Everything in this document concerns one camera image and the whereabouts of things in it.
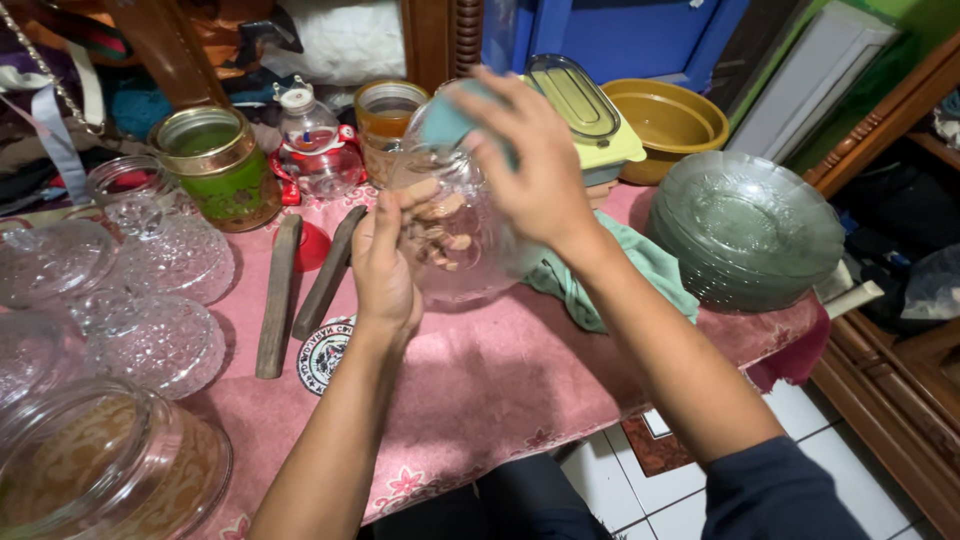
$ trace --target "shelf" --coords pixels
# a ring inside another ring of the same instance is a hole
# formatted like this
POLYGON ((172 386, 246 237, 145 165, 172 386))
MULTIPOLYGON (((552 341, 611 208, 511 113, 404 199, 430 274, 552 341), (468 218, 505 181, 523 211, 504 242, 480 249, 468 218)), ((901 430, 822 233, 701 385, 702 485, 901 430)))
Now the shelf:
POLYGON ((906 134, 906 137, 923 146, 927 152, 943 160, 944 163, 960 171, 960 150, 953 150, 939 138, 931 134, 906 134))

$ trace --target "patch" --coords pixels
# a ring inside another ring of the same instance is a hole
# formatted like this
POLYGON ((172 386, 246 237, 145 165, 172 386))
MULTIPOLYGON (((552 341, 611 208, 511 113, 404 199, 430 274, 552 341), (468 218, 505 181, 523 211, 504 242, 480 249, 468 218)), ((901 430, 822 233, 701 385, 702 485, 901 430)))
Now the patch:
POLYGON ((318 396, 324 394, 340 358, 344 357, 344 351, 347 350, 355 320, 356 315, 332 319, 313 332, 300 346, 297 375, 307 390, 318 396))

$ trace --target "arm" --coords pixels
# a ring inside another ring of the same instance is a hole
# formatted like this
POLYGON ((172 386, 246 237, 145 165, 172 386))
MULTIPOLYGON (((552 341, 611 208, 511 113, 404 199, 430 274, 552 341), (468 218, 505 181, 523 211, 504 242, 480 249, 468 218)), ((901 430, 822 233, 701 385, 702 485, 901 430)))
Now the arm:
POLYGON ((512 105, 455 92, 464 112, 507 137, 513 171, 484 132, 465 139, 501 210, 524 234, 569 265, 649 391, 657 410, 701 463, 783 435, 766 403, 715 347, 634 268, 593 216, 569 128, 521 80, 476 68, 474 76, 512 105))
POLYGON ((336 376, 253 518, 250 540, 352 539, 370 495, 396 372, 422 300, 396 251, 400 210, 379 195, 353 236, 356 327, 336 376))

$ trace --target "dark blue sleeve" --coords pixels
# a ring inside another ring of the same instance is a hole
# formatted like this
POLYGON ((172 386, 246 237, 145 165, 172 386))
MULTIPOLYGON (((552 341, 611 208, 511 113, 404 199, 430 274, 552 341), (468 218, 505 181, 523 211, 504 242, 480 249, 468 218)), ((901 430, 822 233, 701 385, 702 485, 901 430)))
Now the dark blue sleeve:
POLYGON ((837 498, 833 478, 788 437, 707 467, 704 540, 867 538, 837 498))

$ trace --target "white tile floor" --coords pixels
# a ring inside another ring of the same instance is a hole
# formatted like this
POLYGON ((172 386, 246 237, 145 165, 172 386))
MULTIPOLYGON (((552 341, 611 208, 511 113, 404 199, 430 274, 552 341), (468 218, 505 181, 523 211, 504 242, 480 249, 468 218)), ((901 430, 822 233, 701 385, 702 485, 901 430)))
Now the white tile floor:
MULTIPOLYGON (((941 538, 819 389, 781 381, 765 399, 800 448, 833 475, 840 501, 870 538, 941 538)), ((620 537, 699 540, 707 495, 697 465, 647 478, 616 425, 591 436, 563 469, 593 513, 620 537)))

